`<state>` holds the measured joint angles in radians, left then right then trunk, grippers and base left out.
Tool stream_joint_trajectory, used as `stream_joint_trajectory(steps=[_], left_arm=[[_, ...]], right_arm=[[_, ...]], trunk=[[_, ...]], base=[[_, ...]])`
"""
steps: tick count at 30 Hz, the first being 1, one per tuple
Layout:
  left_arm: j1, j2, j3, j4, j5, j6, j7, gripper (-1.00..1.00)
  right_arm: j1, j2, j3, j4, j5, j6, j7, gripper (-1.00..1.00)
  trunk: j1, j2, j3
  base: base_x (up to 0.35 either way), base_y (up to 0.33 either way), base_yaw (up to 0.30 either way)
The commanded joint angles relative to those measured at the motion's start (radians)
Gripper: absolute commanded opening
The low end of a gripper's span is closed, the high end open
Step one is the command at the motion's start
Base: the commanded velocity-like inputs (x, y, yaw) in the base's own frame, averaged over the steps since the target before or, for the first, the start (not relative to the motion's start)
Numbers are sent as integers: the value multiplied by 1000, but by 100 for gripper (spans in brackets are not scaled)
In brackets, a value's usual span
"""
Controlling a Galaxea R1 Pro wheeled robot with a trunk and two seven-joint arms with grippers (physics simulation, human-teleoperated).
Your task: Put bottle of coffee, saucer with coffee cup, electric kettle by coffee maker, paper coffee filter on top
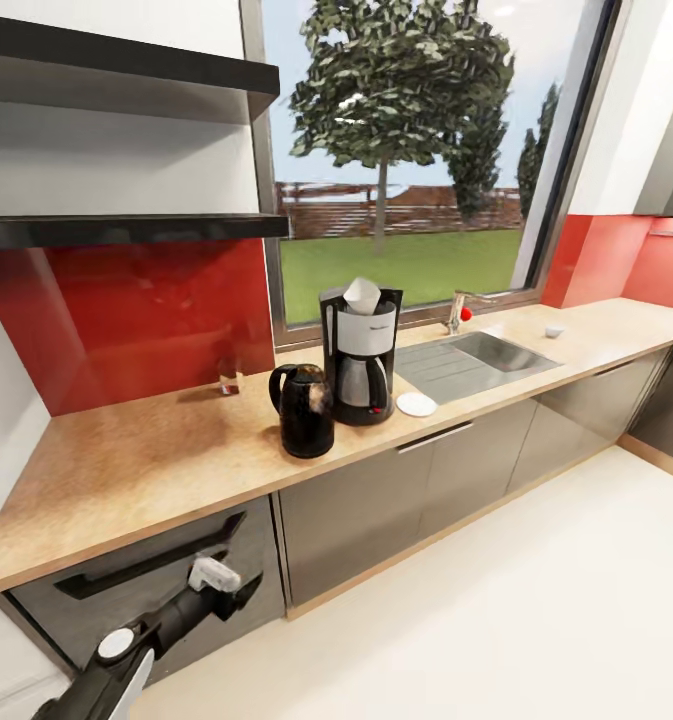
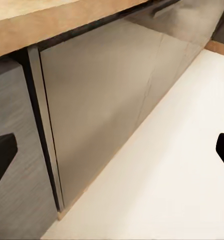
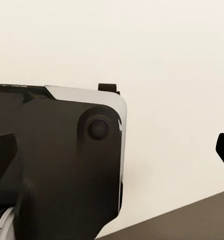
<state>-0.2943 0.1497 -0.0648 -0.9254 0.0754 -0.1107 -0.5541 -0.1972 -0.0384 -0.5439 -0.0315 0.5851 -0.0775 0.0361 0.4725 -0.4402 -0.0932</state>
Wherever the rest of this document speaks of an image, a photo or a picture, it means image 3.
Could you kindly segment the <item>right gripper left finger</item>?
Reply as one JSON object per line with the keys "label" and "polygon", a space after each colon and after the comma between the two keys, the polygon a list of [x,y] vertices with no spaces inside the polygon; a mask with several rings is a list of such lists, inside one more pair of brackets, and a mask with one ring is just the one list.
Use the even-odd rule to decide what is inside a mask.
{"label": "right gripper left finger", "polygon": [[17,141],[13,133],[0,136],[0,180],[18,152]]}

